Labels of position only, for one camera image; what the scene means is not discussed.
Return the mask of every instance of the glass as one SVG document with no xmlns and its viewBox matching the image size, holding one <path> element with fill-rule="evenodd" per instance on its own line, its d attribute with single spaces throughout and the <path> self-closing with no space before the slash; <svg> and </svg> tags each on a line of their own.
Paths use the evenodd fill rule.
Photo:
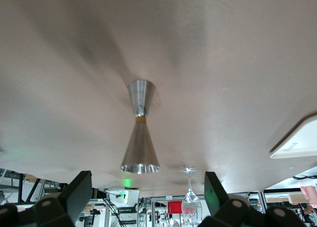
<svg viewBox="0 0 317 227">
<path fill-rule="evenodd" d="M 202 222 L 202 203 L 194 194 L 190 181 L 191 174 L 196 170 L 195 167 L 181 169 L 182 172 L 188 175 L 188 192 L 182 201 L 182 216 L 184 224 L 188 226 L 199 225 Z"/>
</svg>

